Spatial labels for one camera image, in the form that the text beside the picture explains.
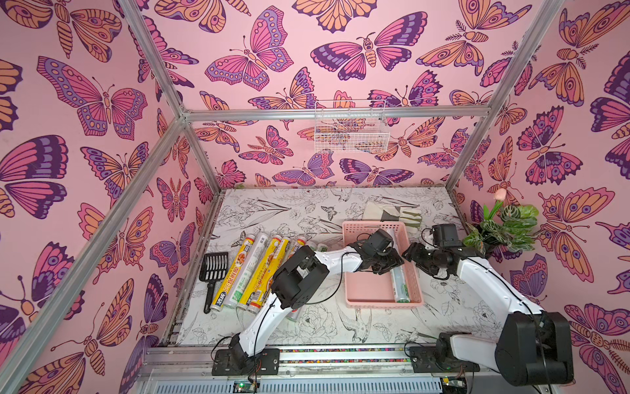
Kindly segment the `white green wrap roll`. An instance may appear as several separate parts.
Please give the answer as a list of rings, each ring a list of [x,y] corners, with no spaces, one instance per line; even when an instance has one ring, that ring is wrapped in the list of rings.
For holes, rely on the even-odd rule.
[[[395,231],[393,229],[388,229],[387,232],[392,238],[392,249],[395,251],[397,266],[394,267],[391,271],[391,280],[392,287],[395,297],[396,303],[410,303],[410,293],[407,287],[407,281],[405,277],[405,269],[404,262],[400,257],[400,253],[398,251],[398,244],[395,238]]]

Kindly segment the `pink plastic basket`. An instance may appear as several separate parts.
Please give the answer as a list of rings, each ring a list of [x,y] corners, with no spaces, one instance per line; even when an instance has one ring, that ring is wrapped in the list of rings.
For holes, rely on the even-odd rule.
[[[395,234],[396,249],[404,252],[410,246],[407,229],[402,222],[346,221],[342,224],[343,242],[347,246],[363,240],[379,228]],[[397,302],[391,273],[382,275],[370,272],[344,274],[346,304],[358,308],[413,309],[424,304],[416,266],[408,261],[402,266],[409,292],[409,303]]]

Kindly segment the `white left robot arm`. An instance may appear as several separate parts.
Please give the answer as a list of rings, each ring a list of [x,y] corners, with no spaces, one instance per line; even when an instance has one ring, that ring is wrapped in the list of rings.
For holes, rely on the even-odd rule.
[[[285,317],[309,305],[329,276],[361,272],[383,275],[403,263],[392,236],[382,229],[337,251],[301,247],[274,273],[271,294],[252,323],[231,339],[231,356],[241,363],[254,359]]]

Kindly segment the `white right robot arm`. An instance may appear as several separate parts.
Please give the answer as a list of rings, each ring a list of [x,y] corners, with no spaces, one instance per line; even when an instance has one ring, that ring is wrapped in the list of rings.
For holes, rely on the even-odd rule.
[[[458,237],[453,224],[431,229],[433,247],[412,243],[402,254],[425,274],[445,270],[471,287],[504,320],[497,341],[472,333],[441,333],[436,341],[438,364],[463,361],[491,369],[515,387],[554,386],[574,380],[569,322],[528,300],[503,279],[478,252]]]

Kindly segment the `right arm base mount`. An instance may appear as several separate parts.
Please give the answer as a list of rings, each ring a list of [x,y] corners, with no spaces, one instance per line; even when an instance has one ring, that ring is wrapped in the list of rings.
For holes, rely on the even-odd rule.
[[[415,374],[477,373],[478,364],[461,361],[454,356],[451,338],[455,333],[441,333],[434,344],[407,341],[404,353],[409,358]]]

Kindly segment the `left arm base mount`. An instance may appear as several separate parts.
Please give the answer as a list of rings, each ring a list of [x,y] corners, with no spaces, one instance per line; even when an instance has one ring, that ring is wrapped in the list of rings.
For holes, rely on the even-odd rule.
[[[215,354],[213,376],[277,375],[280,366],[280,350],[265,348],[257,356],[248,356],[234,338],[226,350]]]

